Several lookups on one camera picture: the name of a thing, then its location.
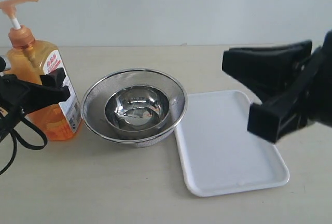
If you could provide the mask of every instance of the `tabletop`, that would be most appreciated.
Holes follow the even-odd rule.
[[[60,52],[79,99],[107,74],[145,67],[174,76],[188,94],[238,89],[255,100],[222,72],[228,48],[63,47]],[[0,48],[0,54],[7,50]],[[21,124],[17,130],[27,141],[37,137]],[[19,145],[13,165],[0,176],[0,222],[328,223],[331,136],[331,128],[316,123],[277,144],[290,172],[285,186],[199,198],[185,186],[174,134],[151,147],[129,149],[82,124],[71,141],[49,142],[40,151]],[[1,167],[11,151],[7,137],[0,143]]]

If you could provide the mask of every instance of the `metal mesh strainer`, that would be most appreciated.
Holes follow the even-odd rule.
[[[124,140],[118,137],[105,118],[105,104],[109,98],[123,88],[147,85],[162,90],[170,101],[170,118],[156,135],[144,139]],[[93,85],[84,95],[81,114],[86,126],[106,140],[146,147],[170,135],[181,121],[187,108],[187,94],[182,85],[170,75],[151,69],[126,69],[109,74]]]

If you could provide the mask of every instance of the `pump dispenser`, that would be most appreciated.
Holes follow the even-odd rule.
[[[65,70],[64,85],[69,87],[71,96],[61,102],[28,115],[51,141],[65,141],[75,136],[81,124],[79,101],[63,64],[59,48],[50,42],[36,40],[31,30],[21,25],[16,17],[16,5],[38,0],[7,0],[0,2],[0,9],[12,23],[8,34],[13,48],[7,52],[11,70],[20,80],[42,84],[40,75],[50,74],[56,68]]]

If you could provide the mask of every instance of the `rectangular tray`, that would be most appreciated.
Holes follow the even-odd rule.
[[[190,192],[211,197],[285,185],[289,171],[275,145],[249,133],[250,100],[236,90],[188,95],[175,129]]]

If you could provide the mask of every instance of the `black wire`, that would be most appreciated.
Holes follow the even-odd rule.
[[[4,115],[0,112],[0,118],[4,119]],[[34,130],[42,139],[43,139],[43,145],[32,145],[29,144],[27,141],[24,140],[24,138],[21,137],[21,135],[14,129],[9,131],[9,134],[11,136],[12,142],[13,142],[13,150],[12,150],[12,155],[7,163],[7,165],[0,171],[0,175],[2,175],[8,168],[12,165],[14,162],[14,159],[16,157],[17,153],[17,141],[23,145],[25,148],[30,149],[30,150],[41,150],[47,145],[47,137],[44,132],[42,132],[41,129],[39,129],[37,126],[32,124],[30,121],[28,121],[26,118],[23,116],[20,118],[20,120],[26,124],[28,127],[30,127],[32,130]]]

